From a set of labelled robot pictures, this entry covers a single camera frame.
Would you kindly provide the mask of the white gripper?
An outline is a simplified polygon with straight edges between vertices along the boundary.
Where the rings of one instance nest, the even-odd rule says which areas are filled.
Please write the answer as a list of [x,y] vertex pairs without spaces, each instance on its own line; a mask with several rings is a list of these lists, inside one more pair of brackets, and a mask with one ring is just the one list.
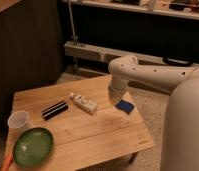
[[109,85],[108,87],[108,97],[110,102],[113,105],[118,104],[122,97],[124,96],[124,94],[126,93],[126,87],[114,87],[113,85]]

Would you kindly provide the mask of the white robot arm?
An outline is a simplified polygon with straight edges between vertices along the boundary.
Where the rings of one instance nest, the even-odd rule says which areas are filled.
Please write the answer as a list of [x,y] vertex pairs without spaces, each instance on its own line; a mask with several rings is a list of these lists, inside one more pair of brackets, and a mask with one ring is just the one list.
[[108,96],[118,104],[131,81],[167,94],[160,171],[199,171],[199,67],[143,65],[134,55],[109,62]]

